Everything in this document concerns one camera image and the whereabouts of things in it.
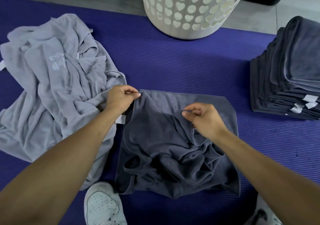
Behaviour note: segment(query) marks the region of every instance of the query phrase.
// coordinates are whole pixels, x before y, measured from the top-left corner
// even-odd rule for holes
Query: gray towel
[[[112,86],[126,84],[91,33],[76,15],[65,14],[8,34],[1,55],[24,91],[0,112],[0,150],[35,161],[97,116]],[[115,132],[113,125],[82,190],[100,178]]]
[[[310,107],[306,95],[320,96],[320,23],[300,16],[280,28],[267,49],[250,62],[253,111],[318,120],[319,100]],[[300,107],[300,113],[292,108]]]
[[[213,104],[238,135],[236,112],[224,97],[141,90],[127,111],[115,179],[120,194],[154,191],[178,198],[204,189],[240,194],[239,173],[228,157],[192,128],[182,110],[194,102]]]

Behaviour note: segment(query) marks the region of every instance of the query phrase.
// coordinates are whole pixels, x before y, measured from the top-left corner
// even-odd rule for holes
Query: laundry basket
[[[150,21],[162,32],[181,39],[214,33],[239,0],[143,0]]]

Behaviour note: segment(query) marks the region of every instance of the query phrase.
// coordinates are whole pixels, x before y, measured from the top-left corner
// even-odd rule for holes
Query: forearm
[[[117,114],[102,112],[24,169],[0,193],[0,223],[57,224],[116,118]]]
[[[319,185],[261,154],[230,132],[215,143],[284,225],[319,224]]]

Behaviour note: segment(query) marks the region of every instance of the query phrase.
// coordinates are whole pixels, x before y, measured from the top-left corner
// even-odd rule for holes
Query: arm
[[[320,186],[282,166],[227,130],[213,105],[194,103],[182,115],[219,146],[284,225],[320,221]]]
[[[106,109],[26,167],[0,192],[0,224],[58,224],[85,181],[99,147],[138,91],[114,86]]]

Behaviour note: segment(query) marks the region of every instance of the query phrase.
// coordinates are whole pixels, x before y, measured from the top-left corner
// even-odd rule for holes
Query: shoe
[[[283,225],[260,195],[254,214],[245,225]]]
[[[127,225],[121,199],[107,182],[91,186],[84,198],[87,225]]]

